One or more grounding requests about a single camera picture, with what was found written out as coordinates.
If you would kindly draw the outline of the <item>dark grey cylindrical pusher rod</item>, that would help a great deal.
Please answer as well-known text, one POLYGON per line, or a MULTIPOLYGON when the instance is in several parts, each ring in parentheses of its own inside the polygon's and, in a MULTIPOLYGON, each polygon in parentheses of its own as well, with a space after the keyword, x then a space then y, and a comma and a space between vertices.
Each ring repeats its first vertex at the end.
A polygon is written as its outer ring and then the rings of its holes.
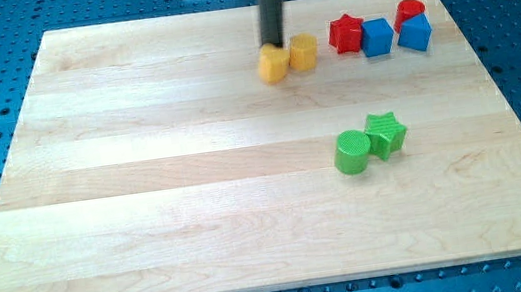
POLYGON ((284 0, 256 0, 259 8, 259 31, 261 44, 272 44, 283 47, 283 1, 284 0))

